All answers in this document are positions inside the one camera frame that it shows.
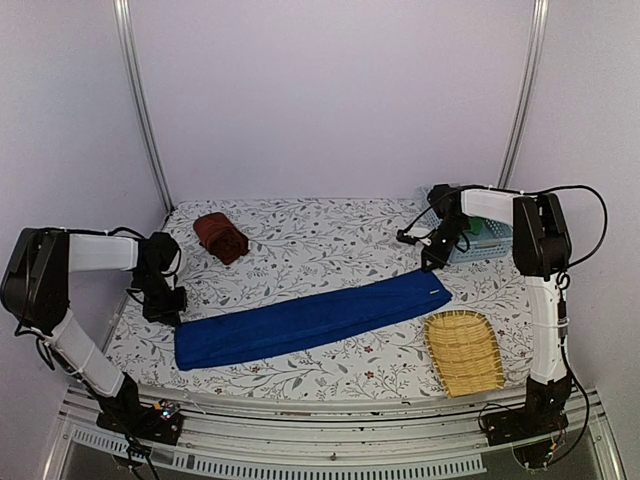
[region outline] red brown object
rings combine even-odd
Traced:
[[[225,265],[249,252],[249,239],[222,212],[210,213],[193,223],[200,243]]]

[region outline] lavender wall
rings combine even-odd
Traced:
[[[595,383],[629,478],[640,472],[640,6],[552,2],[513,187],[587,183],[602,192],[609,236],[572,271],[571,357]],[[588,194],[562,196],[577,256],[602,224]]]
[[[527,0],[140,0],[132,18],[177,200],[407,196],[495,182]]]
[[[0,269],[25,226],[143,231],[162,220],[110,0],[4,2],[0,15]],[[100,340],[125,274],[76,274],[71,301]],[[35,479],[67,385],[0,311],[0,477]]]

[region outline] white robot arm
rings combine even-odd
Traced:
[[[143,304],[143,316],[174,327],[180,324],[186,294],[175,285],[182,263],[177,243],[166,233],[148,239],[115,233],[118,230],[24,229],[2,280],[0,300],[18,320],[16,335],[35,335],[98,400],[103,411],[99,426],[175,444],[182,425],[176,406],[142,406],[136,383],[104,356],[69,308],[69,273],[130,271],[129,292],[143,296],[136,297]]]
[[[478,186],[437,185],[428,200],[441,219],[438,228],[425,232],[414,227],[414,222],[397,235],[401,242],[424,244],[423,271],[446,265],[452,249],[469,228],[469,217],[487,218],[513,227],[514,262],[529,290],[533,364],[525,405],[518,411],[483,417],[489,443],[513,442],[565,428],[563,409],[572,379],[563,358],[569,322],[563,283],[571,241],[558,198],[552,193],[528,196]]]

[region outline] woven basket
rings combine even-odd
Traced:
[[[427,319],[424,331],[449,397],[504,388],[500,349],[484,315],[465,310],[436,313]]]

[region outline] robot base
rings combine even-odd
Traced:
[[[141,440],[149,440],[166,445],[177,445],[180,432],[182,431],[182,422],[184,421],[182,415],[175,413],[171,418],[164,419],[160,411],[149,408],[145,416],[149,417],[149,420],[129,433]],[[103,412],[100,412],[100,415],[98,415],[96,425],[112,432],[125,433],[120,423],[113,420],[109,415],[105,415]]]
[[[558,432],[569,426],[567,416],[558,412],[556,415],[538,422],[534,429],[525,431],[522,428],[524,409],[489,413],[482,416],[482,423],[490,446],[518,442],[527,438]]]

